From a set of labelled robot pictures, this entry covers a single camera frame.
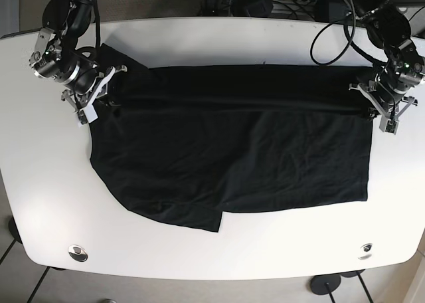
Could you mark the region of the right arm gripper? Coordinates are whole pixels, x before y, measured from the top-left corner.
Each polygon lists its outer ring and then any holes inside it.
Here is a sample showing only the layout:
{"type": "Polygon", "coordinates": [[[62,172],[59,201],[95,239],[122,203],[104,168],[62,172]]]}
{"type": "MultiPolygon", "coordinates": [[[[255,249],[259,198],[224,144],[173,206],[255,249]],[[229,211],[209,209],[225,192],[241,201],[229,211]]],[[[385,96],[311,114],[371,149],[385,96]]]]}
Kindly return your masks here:
{"type": "Polygon", "coordinates": [[[110,66],[105,72],[93,68],[93,77],[88,72],[81,74],[76,79],[72,88],[67,88],[61,94],[61,100],[68,102],[75,112],[93,104],[100,94],[105,95],[104,102],[110,107],[120,107],[122,104],[117,95],[117,82],[112,79],[115,74],[127,72],[126,65],[110,66]]]}

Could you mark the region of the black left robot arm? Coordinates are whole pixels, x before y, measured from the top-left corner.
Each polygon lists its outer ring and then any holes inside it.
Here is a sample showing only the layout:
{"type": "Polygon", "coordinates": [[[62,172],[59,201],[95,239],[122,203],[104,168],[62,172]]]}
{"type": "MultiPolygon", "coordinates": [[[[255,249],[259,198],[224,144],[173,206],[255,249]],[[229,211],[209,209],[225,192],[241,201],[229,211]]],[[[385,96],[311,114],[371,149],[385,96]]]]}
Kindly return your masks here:
{"type": "Polygon", "coordinates": [[[351,90],[366,98],[373,115],[380,114],[390,126],[398,124],[404,112],[398,105],[415,104],[406,93],[424,82],[424,57],[420,56],[411,39],[410,23],[398,11],[398,6],[423,5],[424,0],[343,0],[349,13],[340,19],[347,39],[343,52],[353,48],[359,55],[377,68],[375,78],[368,82],[352,84],[351,90]],[[357,23],[367,30],[369,40],[387,57],[378,60],[360,49],[354,42],[357,23]]]}

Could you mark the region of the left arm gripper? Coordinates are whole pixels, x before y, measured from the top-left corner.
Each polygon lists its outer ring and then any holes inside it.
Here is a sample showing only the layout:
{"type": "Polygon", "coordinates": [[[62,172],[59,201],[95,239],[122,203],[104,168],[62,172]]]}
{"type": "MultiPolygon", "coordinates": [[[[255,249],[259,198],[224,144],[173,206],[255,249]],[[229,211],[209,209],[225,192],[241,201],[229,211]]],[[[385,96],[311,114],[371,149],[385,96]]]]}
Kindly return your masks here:
{"type": "Polygon", "coordinates": [[[367,83],[350,84],[349,90],[359,91],[373,107],[367,108],[367,119],[373,120],[381,115],[384,124],[397,124],[400,117],[411,106],[417,106],[418,101],[413,96],[405,96],[405,92],[390,90],[379,80],[367,83]]]}

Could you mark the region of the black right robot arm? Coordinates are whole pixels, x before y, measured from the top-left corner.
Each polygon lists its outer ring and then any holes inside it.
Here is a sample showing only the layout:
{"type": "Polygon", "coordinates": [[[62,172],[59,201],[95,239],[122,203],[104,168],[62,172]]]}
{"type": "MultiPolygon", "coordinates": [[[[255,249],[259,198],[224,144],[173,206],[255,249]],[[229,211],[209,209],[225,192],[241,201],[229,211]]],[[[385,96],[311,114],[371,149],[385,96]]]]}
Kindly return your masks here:
{"type": "Polygon", "coordinates": [[[101,43],[98,0],[50,0],[29,66],[64,86],[62,99],[78,112],[96,101],[110,104],[108,84],[127,70],[101,43]]]}

